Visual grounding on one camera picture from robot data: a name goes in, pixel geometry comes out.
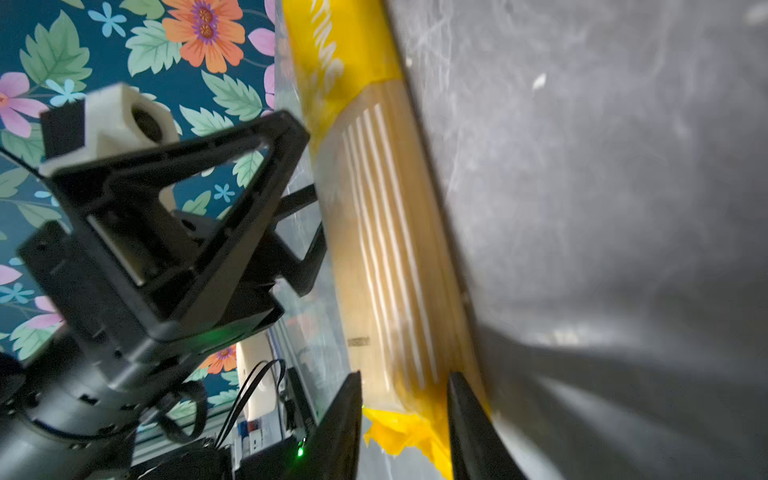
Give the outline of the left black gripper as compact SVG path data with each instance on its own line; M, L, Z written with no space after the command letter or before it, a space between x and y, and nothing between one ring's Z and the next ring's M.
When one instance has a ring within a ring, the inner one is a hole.
M310 184L288 193L310 136L280 111L212 135L73 166L45 178L72 230L44 224L20 254L85 357L125 386L188 373L272 323L269 288L311 292L327 244L301 224ZM168 206L166 189L230 160L263 161L222 217Z

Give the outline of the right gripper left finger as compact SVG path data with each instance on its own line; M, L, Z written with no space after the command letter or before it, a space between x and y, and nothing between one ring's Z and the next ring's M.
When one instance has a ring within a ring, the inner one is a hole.
M308 437L302 456L290 463L282 479L357 478L362 432L360 372L347 375L320 424Z

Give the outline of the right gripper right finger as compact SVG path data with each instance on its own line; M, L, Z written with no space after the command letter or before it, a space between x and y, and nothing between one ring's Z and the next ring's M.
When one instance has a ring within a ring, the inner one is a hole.
M449 376L447 411L454 479L526 479L461 372Z

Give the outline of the yellow pasta bag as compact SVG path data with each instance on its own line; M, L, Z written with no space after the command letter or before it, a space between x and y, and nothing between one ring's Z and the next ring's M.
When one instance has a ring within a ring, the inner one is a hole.
M449 377L484 387L386 8L287 1L283 14L364 438L451 478Z

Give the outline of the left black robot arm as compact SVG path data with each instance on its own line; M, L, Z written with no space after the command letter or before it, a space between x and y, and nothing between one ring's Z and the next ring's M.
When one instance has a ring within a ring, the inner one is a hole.
M64 324L1 403L3 478L126 470L140 423L166 424L182 398L206 408L192 373L282 316L277 276L306 292L321 264L322 239L298 260L274 232L315 198L311 188L286 193L309 139L281 110L205 137L39 167L71 226L45 223L18 253ZM162 204L164 188L255 152L264 160L222 218Z

